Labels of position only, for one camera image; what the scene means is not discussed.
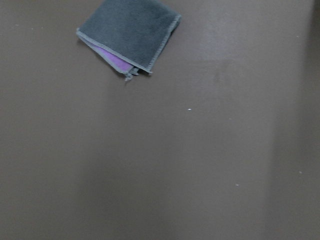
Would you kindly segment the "grey folded cloth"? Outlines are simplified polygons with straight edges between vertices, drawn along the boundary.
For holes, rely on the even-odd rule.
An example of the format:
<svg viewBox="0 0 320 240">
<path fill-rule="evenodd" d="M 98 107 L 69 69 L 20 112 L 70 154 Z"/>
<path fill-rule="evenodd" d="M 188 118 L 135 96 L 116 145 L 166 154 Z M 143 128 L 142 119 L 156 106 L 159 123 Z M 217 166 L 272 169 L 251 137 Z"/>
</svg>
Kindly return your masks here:
<svg viewBox="0 0 320 240">
<path fill-rule="evenodd" d="M 148 74 L 181 15 L 158 0 L 105 0 L 76 35 L 126 81 Z"/>
</svg>

